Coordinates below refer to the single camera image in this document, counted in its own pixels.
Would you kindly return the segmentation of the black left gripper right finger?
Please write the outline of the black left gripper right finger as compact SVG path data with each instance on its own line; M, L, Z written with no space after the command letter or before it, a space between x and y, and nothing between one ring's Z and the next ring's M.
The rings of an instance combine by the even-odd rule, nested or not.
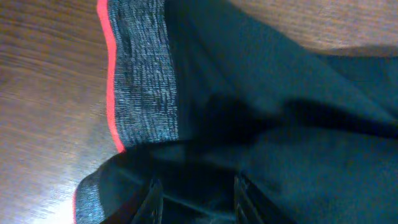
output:
M292 224L244 174L234 178L234 211L238 224Z

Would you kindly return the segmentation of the black leggings red waistband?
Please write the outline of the black leggings red waistband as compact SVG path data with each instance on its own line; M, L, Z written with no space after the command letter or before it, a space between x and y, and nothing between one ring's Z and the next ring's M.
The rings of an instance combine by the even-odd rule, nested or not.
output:
M244 174L292 223L397 222L397 57L314 54L228 1L99 1L118 153L75 223L236 223Z

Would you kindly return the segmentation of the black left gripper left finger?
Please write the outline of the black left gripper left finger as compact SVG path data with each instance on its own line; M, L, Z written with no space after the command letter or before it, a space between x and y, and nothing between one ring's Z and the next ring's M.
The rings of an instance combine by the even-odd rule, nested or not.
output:
M163 186L159 179L152 179L144 189L144 199L130 224L161 224L164 197Z

